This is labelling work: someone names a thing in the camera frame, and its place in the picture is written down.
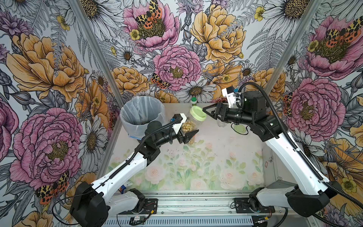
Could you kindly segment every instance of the green bottle cap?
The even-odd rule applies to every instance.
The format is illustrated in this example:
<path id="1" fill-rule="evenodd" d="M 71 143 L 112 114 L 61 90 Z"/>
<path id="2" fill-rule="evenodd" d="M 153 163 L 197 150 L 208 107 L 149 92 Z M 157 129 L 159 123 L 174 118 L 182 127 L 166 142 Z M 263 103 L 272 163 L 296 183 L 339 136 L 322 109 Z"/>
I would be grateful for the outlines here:
<path id="1" fill-rule="evenodd" d="M 205 121 L 207 118 L 207 114 L 199 106 L 192 106 L 189 112 L 198 121 Z"/>

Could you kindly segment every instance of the plastic bag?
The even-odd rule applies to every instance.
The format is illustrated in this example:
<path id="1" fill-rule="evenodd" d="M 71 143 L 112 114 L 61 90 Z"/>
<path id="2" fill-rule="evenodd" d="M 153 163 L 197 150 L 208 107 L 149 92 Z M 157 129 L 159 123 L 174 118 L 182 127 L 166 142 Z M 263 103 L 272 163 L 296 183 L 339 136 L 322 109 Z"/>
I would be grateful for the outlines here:
<path id="1" fill-rule="evenodd" d="M 122 107 L 121 122 L 130 137 L 142 139 L 151 121 L 166 124 L 165 107 L 158 99 L 150 96 L 136 96 Z"/>

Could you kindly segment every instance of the small bottle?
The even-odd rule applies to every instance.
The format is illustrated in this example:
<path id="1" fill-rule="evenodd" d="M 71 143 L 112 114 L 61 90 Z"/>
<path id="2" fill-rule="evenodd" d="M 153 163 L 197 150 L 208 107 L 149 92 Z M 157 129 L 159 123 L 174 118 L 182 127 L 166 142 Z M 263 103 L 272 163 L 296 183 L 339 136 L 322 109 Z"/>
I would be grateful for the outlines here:
<path id="1" fill-rule="evenodd" d="M 191 100 L 190 100 L 190 103 L 192 104 L 192 106 L 196 106 L 197 105 L 197 99 L 195 97 L 193 97 Z"/>

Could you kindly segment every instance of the metal bracket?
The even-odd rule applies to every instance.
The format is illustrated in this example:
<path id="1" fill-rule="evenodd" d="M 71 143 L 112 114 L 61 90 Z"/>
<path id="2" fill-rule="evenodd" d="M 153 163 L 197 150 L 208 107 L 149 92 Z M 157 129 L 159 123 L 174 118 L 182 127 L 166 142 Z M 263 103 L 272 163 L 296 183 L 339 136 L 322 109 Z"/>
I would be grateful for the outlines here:
<path id="1" fill-rule="evenodd" d="M 249 208 L 248 200 L 249 200 L 249 198 L 234 198 L 234 202 L 235 202 L 235 206 L 236 206 L 236 213 L 237 214 L 254 213 L 254 214 L 258 215 L 258 213 L 252 211 Z M 271 213 L 275 213 L 275 208 L 273 206 L 262 207 L 262 210 L 260 213 L 269 213 L 270 211 L 271 211 Z"/>

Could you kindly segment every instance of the pink peony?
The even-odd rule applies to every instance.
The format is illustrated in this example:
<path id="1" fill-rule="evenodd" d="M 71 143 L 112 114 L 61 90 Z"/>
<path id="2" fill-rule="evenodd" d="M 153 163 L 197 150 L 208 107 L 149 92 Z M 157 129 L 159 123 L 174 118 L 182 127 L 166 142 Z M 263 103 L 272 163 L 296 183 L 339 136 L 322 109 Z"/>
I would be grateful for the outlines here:
<path id="1" fill-rule="evenodd" d="M 62 108 L 30 117 L 14 136 L 17 159 L 10 167 L 11 180 L 37 189 L 58 181 L 66 171 L 74 176 L 81 165 L 77 156 L 82 133 L 78 119 Z"/>
<path id="2" fill-rule="evenodd" d="M 132 30 L 138 30 L 140 37 L 134 39 L 139 45 L 141 51 L 151 52 L 153 50 L 164 49 L 168 45 L 176 43 L 179 36 L 180 22 L 178 17 L 174 17 L 170 13 L 168 4 L 165 6 L 158 1 L 159 7 L 162 9 L 162 18 L 158 21 L 158 28 L 160 29 L 144 29 L 136 22 L 135 18 L 139 15 L 145 15 L 149 11 L 149 3 L 145 7 L 142 5 L 139 8 L 132 6 L 125 8 L 123 12 L 125 32 L 130 33 Z"/>
<path id="3" fill-rule="evenodd" d="M 0 162 L 8 154 L 11 134 L 19 126 L 19 119 L 13 109 L 0 98 Z"/>
<path id="4" fill-rule="evenodd" d="M 311 35 L 307 56 L 299 62 L 300 67 L 314 72 L 318 76 L 330 77 L 333 80 L 343 79 L 360 67 L 363 64 L 363 35 L 351 43 L 339 42 L 332 48 L 326 46 L 327 30 L 341 31 L 352 22 L 345 22 L 345 18 L 339 21 L 338 17 L 335 19 L 331 16 L 327 17 L 315 29 L 316 34 Z"/>
<path id="5" fill-rule="evenodd" d="M 328 139 L 344 120 L 345 107 L 340 96 L 336 83 L 327 78 L 302 80 L 293 92 L 290 104 L 293 112 L 287 117 L 289 127 L 310 134 L 316 142 Z"/>
<path id="6" fill-rule="evenodd" d="M 200 60 L 196 53 L 175 45 L 164 49 L 153 59 L 155 73 L 162 81 L 169 82 L 170 90 L 178 91 L 180 86 L 196 81 L 201 74 Z"/>

